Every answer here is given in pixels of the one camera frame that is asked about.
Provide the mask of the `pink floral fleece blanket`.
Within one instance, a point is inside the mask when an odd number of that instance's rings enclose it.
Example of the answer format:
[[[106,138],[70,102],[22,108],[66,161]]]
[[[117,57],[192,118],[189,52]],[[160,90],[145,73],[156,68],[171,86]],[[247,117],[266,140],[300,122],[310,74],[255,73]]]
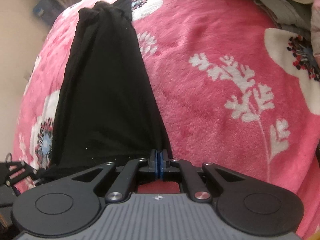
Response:
[[[81,0],[56,19],[25,88],[12,157],[48,169]],[[319,72],[311,44],[252,0],[132,0],[171,158],[212,162],[295,193],[297,235],[319,229]]]

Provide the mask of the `grey garment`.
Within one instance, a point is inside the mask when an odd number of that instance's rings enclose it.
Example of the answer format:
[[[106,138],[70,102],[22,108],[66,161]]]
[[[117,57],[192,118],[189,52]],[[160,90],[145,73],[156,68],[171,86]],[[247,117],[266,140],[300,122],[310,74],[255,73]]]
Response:
[[[311,29],[311,5],[293,0],[253,0],[262,7],[280,29],[308,31]]]

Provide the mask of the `blue box by wall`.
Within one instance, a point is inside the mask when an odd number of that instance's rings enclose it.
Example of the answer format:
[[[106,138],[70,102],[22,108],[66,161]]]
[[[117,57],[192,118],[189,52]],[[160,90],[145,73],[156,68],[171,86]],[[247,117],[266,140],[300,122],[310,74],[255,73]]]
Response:
[[[64,9],[57,0],[40,0],[33,8],[33,14],[51,27]]]

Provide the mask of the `black garment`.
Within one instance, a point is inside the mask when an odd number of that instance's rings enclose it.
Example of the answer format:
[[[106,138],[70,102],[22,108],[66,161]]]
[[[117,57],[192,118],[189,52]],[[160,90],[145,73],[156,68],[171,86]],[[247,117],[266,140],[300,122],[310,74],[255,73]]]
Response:
[[[132,0],[79,10],[54,118],[53,181],[171,151],[132,25]]]

